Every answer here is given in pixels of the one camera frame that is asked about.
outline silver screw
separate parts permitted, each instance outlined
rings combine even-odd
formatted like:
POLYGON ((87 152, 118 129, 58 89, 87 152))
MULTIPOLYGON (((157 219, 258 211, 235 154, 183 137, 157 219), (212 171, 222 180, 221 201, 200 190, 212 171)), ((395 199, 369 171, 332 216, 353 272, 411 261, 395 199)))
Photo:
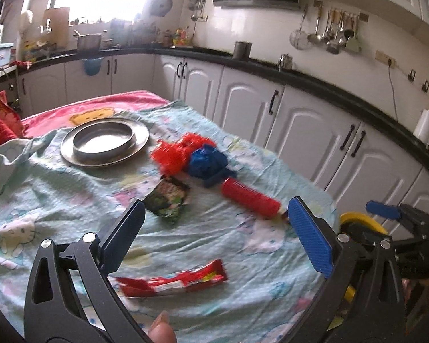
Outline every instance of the silver screw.
POLYGON ((349 236, 348 236, 347 234, 345 234, 345 233, 340 233, 340 234, 337 236, 337 238, 338 238, 338 240, 339 240, 340 242, 343 242, 344 244, 346 244, 346 243, 349 241, 349 236))
POLYGON ((383 249, 389 249, 391 247, 391 244, 389 242, 387 242, 386 240, 382 240, 380 242, 380 245, 383 249))
POLYGON ((52 244, 52 241, 50 239, 46 239, 41 243, 41 247, 48 247, 52 244))
POLYGON ((86 234, 83 236, 83 241, 84 241, 84 242, 92 242, 92 241, 94 241, 95 239, 96 239, 96 235, 95 235, 95 233, 93 233, 93 232, 86 233, 86 234))

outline blue gripper pad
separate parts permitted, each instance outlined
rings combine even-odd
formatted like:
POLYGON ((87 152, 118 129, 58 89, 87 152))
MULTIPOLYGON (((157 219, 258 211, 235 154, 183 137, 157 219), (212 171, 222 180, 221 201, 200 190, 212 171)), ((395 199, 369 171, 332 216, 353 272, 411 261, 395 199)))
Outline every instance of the blue gripper pad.
POLYGON ((369 213, 379 215, 386 219, 398 220, 401 217, 400 211, 396 206, 385 205, 378 201, 367 202, 366 210, 369 213))
POLYGON ((314 269, 329 278, 332 269, 332 248, 318 229, 314 216, 300 199, 289 201, 288 217, 314 269))

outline pink tablecloth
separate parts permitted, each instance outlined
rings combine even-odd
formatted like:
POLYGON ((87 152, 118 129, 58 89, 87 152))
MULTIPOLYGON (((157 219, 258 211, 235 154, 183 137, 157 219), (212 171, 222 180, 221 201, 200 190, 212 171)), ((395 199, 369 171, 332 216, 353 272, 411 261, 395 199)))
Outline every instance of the pink tablecloth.
POLYGON ((83 100, 30 116, 22 123, 26 137, 39 137, 61 127, 75 127, 84 122, 110 117, 119 111, 140 111, 160 107, 168 101, 145 90, 106 95, 83 100))

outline plastic container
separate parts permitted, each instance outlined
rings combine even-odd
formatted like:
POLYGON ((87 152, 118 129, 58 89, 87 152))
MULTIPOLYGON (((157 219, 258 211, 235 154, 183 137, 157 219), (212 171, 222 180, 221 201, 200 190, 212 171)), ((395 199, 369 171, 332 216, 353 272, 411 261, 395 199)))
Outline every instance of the plastic container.
POLYGON ((224 196, 266 218, 274 217, 281 207, 278 201, 240 183, 234 178, 227 178, 224 181, 221 192, 224 196))
POLYGON ((13 45, 13 43, 0 44, 0 67, 9 64, 9 60, 11 58, 11 48, 13 47, 13 45))

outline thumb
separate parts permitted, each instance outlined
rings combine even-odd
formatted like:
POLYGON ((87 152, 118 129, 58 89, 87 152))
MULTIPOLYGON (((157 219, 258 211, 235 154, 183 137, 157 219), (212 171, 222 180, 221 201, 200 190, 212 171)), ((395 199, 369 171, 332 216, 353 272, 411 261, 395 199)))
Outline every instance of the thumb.
POLYGON ((167 311, 163 311, 154 320, 148 331, 148 336, 154 343, 176 343, 176 335, 169 325, 169 321, 167 311))

